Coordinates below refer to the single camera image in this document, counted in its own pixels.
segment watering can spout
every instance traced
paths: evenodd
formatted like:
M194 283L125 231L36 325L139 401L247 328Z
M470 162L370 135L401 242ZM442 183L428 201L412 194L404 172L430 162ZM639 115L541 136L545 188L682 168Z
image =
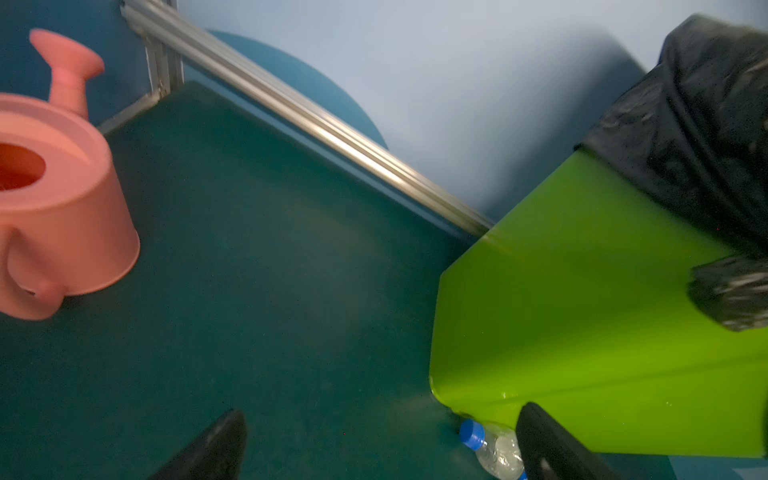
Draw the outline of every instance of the watering can spout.
M90 48L52 31L35 28L29 41L51 67L48 102L87 120L85 81L104 71L104 61Z

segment lime green plastic bin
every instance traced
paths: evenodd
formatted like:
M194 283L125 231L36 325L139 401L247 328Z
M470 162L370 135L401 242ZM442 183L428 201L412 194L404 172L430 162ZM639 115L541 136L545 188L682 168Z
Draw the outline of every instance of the lime green plastic bin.
M686 296L729 253L577 152L443 273L432 391L513 427L537 402L596 452L764 456L768 329Z

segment dark green surface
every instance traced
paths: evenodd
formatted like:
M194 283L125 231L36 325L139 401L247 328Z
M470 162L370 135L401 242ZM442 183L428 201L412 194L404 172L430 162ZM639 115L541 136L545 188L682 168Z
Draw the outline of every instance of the dark green surface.
M242 478L487 478L427 383L466 245L194 84L110 138L141 257L0 319L0 478L143 479L242 409Z

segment plastic bottle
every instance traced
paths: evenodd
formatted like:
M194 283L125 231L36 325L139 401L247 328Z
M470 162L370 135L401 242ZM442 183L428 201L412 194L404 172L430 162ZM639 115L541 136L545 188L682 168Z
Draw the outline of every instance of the plastic bottle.
M480 465L499 480L527 478L523 471L518 437L513 430L466 419L458 431L458 439L474 450Z

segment metal rail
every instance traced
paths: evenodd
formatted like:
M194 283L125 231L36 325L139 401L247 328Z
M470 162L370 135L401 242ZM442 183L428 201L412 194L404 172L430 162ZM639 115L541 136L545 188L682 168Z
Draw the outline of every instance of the metal rail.
M122 13L141 35L161 41L457 227L479 237L493 225L376 142L184 20L171 7L157 0L125 0Z

